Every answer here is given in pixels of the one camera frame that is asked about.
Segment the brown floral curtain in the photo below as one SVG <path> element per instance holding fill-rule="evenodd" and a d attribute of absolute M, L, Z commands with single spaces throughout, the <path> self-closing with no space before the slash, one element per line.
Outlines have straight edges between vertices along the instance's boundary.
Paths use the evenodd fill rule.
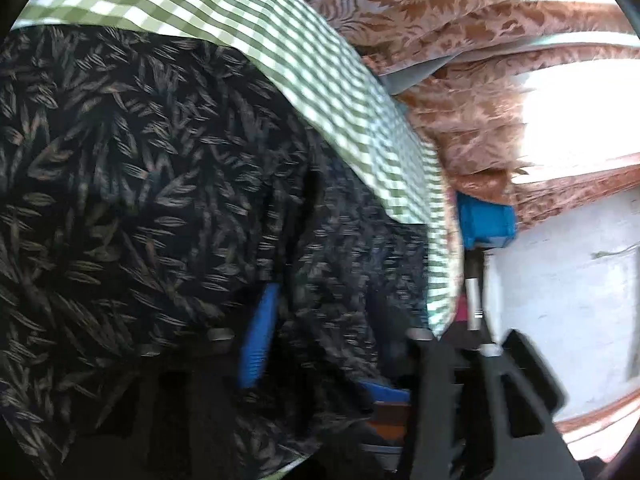
<path fill-rule="evenodd" d="M 615 0 L 306 0 L 528 229 L 639 183 L 639 37 Z"/>

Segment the black leaf-print pants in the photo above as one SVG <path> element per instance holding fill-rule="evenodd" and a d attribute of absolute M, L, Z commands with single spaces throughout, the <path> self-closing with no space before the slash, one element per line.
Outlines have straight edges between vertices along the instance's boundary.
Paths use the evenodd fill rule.
<path fill-rule="evenodd" d="M 1 45 L 1 474 L 143 479 L 152 359 L 279 286 L 243 394 L 261 479 L 384 479 L 364 383 L 410 372 L 427 229 L 393 219 L 244 55 L 102 26 Z"/>

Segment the blue box under curtain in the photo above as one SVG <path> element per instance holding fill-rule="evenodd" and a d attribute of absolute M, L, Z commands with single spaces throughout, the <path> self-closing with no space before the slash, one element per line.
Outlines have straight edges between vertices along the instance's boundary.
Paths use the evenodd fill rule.
<path fill-rule="evenodd" d="M 460 231 L 465 249 L 503 248 L 516 237 L 515 209 L 457 193 Z"/>

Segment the green white checkered bedsheet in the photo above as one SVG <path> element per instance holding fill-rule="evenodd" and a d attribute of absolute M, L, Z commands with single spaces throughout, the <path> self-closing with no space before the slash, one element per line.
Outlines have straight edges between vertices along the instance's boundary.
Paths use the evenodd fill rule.
<path fill-rule="evenodd" d="M 243 53 L 402 223 L 428 240 L 424 315 L 441 335 L 456 315 L 446 186 L 436 150 L 357 52 L 304 0 L 28 0 L 16 27 L 83 24 L 207 40 Z"/>

